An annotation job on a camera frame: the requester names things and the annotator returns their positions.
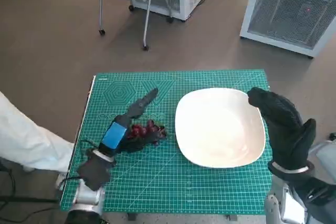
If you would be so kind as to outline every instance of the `chair leg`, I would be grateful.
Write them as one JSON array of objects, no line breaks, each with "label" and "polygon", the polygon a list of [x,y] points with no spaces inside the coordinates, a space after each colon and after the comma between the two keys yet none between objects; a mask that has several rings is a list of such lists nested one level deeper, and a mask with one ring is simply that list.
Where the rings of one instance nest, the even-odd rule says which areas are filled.
[{"label": "chair leg", "polygon": [[169,17],[172,18],[173,17],[173,11],[172,11],[172,8],[168,2],[168,0],[164,0],[166,2],[166,6],[167,6],[167,9],[169,11]]},{"label": "chair leg", "polygon": [[147,38],[147,29],[148,29],[148,21],[149,21],[149,12],[150,12],[150,8],[151,8],[151,2],[152,2],[152,0],[148,0],[146,21],[145,21],[145,29],[144,29],[144,32],[143,32],[143,50],[145,50],[145,51],[149,50],[146,38]]},{"label": "chair leg", "polygon": [[99,33],[101,36],[104,36],[105,31],[102,28],[102,15],[103,15],[103,0],[99,0]]}]

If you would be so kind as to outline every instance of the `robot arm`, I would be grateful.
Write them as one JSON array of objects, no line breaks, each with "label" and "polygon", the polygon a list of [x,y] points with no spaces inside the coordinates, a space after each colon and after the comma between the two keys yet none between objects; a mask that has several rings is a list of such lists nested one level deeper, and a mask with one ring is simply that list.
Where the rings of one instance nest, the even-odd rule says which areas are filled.
[{"label": "robot arm", "polygon": [[148,142],[132,142],[133,146],[123,145],[127,141],[132,119],[140,117],[146,106],[155,99],[158,89],[153,89],[144,98],[133,103],[126,114],[114,118],[102,138],[99,147],[87,150],[88,160],[77,170],[82,178],[79,181],[73,206],[65,224],[102,224],[103,205],[105,200],[104,185],[110,181],[110,169],[116,164],[115,155],[121,151],[141,150]]},{"label": "robot arm", "polygon": [[315,120],[303,124],[295,106],[275,93],[252,88],[248,96],[267,123],[272,148],[268,169],[274,176],[265,200],[267,223],[306,223],[306,211],[322,223],[336,223],[336,185],[315,178],[314,165],[307,160],[316,135]]}]

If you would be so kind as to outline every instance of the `blue band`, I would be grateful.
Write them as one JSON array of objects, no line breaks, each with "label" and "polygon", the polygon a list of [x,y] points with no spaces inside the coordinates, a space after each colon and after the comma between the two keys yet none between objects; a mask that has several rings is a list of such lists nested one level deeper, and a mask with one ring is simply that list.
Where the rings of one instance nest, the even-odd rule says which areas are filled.
[{"label": "blue band", "polygon": [[103,144],[108,148],[116,149],[125,135],[126,128],[118,123],[112,123],[110,128],[106,131],[103,137]]}]

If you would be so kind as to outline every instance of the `grid lines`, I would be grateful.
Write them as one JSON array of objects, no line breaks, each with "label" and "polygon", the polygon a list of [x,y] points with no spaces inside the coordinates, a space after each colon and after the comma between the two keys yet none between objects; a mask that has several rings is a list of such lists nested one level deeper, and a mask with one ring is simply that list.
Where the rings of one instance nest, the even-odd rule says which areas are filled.
[{"label": "grid lines", "polygon": [[[110,86],[129,86],[135,90],[129,101],[110,105],[106,90]],[[263,70],[217,70],[180,72],[100,73],[96,75],[87,104],[77,143],[91,140],[99,144],[113,118],[123,114],[133,101],[143,97],[149,86],[157,83],[165,95],[152,103],[136,122],[144,124],[154,119],[164,124],[168,138],[158,147],[147,146],[132,154],[118,154],[117,165],[111,170],[106,184],[105,211],[159,212],[182,214],[264,214],[264,197],[270,188],[271,173],[267,162],[271,159],[268,144],[261,158],[237,168],[213,169],[192,164],[181,153],[175,138],[175,110],[185,94],[203,88],[234,88],[247,92],[252,87],[268,90]],[[123,89],[109,94],[115,100],[126,97]],[[76,144],[68,176],[76,176],[76,169],[84,161]],[[62,210],[68,210],[78,182],[66,182],[61,200]]]}]

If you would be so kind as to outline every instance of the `robotic hand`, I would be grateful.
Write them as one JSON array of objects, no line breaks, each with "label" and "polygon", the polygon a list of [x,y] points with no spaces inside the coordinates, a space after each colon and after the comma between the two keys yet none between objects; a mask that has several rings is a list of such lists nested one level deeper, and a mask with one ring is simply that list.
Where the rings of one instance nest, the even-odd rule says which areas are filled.
[{"label": "robotic hand", "polygon": [[259,108],[268,126],[272,148],[269,170],[288,183],[288,189],[295,191],[316,220],[336,223],[336,185],[315,178],[314,166],[307,160],[316,135],[315,120],[303,124],[294,104],[273,92],[252,88],[247,94],[249,103]]},{"label": "robotic hand", "polygon": [[139,118],[147,105],[157,96],[158,89],[150,91],[144,98],[138,99],[128,108],[124,115],[117,115],[106,131],[98,148],[87,150],[88,160],[82,164],[77,172],[81,180],[69,211],[66,224],[101,224],[105,199],[104,185],[110,181],[109,170],[116,164],[114,156],[127,151],[140,151],[156,139],[156,134],[146,138],[129,140],[126,136],[132,119]]}]

